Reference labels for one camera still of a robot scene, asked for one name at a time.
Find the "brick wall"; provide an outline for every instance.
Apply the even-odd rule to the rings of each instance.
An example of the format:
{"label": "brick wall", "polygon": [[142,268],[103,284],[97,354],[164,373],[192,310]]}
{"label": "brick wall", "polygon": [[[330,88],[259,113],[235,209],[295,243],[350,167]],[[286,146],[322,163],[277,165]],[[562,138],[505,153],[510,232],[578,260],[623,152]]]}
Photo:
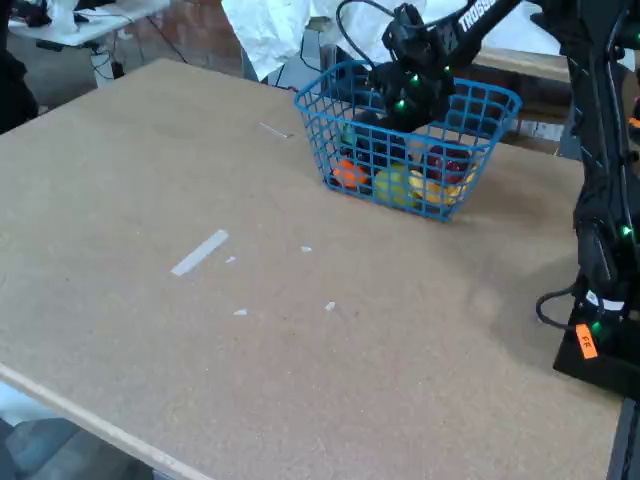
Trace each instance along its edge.
{"label": "brick wall", "polygon": [[[240,43],[220,2],[174,0],[170,8],[154,15],[153,20],[189,63],[239,73]],[[140,22],[138,31],[145,47],[166,50],[162,38],[149,22]]]}

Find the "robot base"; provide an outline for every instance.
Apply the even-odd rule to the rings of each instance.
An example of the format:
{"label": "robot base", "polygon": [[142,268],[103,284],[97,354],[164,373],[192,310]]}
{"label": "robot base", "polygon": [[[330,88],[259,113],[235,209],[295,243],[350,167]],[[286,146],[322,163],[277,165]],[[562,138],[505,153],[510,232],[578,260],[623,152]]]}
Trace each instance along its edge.
{"label": "robot base", "polygon": [[[576,325],[572,314],[570,325]],[[624,397],[640,401],[640,322],[628,320],[616,333],[611,348],[585,360],[574,332],[566,332],[553,368]]]}

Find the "white paper scrap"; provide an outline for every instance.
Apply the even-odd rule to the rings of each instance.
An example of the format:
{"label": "white paper scrap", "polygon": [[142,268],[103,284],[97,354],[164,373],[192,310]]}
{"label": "white paper scrap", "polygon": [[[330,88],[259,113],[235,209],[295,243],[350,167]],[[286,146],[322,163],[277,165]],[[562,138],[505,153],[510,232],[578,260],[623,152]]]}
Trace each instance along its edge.
{"label": "white paper scrap", "polygon": [[178,265],[173,267],[171,273],[180,277],[185,273],[190,272],[202,260],[207,258],[207,256],[209,256],[211,252],[222,245],[227,240],[227,238],[229,238],[229,234],[226,231],[218,230],[216,233],[202,242],[202,244],[200,244],[198,248],[187,255]]}

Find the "plastic fruit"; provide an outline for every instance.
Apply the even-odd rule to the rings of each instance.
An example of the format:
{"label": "plastic fruit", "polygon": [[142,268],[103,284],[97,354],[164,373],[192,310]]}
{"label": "plastic fruit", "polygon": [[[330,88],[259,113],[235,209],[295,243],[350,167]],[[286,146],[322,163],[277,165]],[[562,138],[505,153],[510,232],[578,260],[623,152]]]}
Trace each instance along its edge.
{"label": "plastic fruit", "polygon": [[434,145],[427,155],[427,165],[432,168],[427,169],[427,177],[437,182],[442,182],[442,165],[446,160],[446,168],[444,183],[446,185],[455,185],[459,183],[469,169],[469,159],[471,154],[465,150],[465,146],[457,142],[450,142],[454,145],[460,145],[460,148],[442,147]]}
{"label": "plastic fruit", "polygon": [[358,185],[367,183],[369,176],[360,166],[355,166],[351,161],[343,158],[340,165],[331,170],[333,178],[346,188],[357,188]]}
{"label": "plastic fruit", "polygon": [[[378,116],[370,110],[358,112],[353,117],[353,121],[372,126],[378,126],[380,123]],[[365,127],[354,128],[349,124],[345,124],[344,127],[342,127],[340,151],[343,155],[350,157],[353,157],[355,154],[359,161],[370,163],[371,166],[386,168],[389,165],[389,159],[387,158],[387,137],[389,137],[391,147],[389,155],[397,160],[404,160],[406,144],[402,137],[389,135],[385,132]],[[370,138],[373,139],[373,154],[367,152],[370,149]],[[358,150],[354,153],[354,147],[356,146]]]}
{"label": "plastic fruit", "polygon": [[471,173],[466,176],[464,183],[442,187],[438,182],[424,178],[420,172],[409,172],[409,185],[413,189],[413,193],[426,202],[440,205],[444,204],[452,206],[464,198],[469,185],[473,182],[476,175],[476,167],[473,167]]}
{"label": "plastic fruit", "polygon": [[416,191],[405,188],[405,166],[393,165],[389,170],[381,170],[373,182],[373,193],[379,200],[396,207],[414,207],[417,205]]}
{"label": "plastic fruit", "polygon": [[442,188],[433,180],[424,178],[422,173],[417,171],[409,172],[409,185],[412,188],[412,193],[428,203],[435,205],[440,204],[440,192]]}
{"label": "plastic fruit", "polygon": [[476,176],[476,167],[473,167],[471,169],[471,173],[469,173],[469,175],[467,175],[467,177],[464,179],[464,184],[447,187],[446,188],[447,195],[445,196],[445,203],[447,205],[452,205],[457,201],[462,200],[464,198],[465,193],[467,192],[467,188],[469,188],[469,185],[471,185],[475,176]]}

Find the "wooden plank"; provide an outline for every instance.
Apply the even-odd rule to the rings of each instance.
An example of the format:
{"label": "wooden plank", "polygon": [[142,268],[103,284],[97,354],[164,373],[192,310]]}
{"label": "wooden plank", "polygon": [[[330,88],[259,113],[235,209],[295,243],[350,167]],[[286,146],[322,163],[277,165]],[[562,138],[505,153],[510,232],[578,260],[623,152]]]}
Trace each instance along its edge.
{"label": "wooden plank", "polygon": [[474,63],[508,72],[569,83],[567,59],[557,55],[485,47],[475,58]]}
{"label": "wooden plank", "polygon": [[0,158],[0,377],[160,470],[604,476],[619,401],[533,309],[576,274],[576,162],[498,146],[443,225],[323,188],[288,92],[170,62]]}

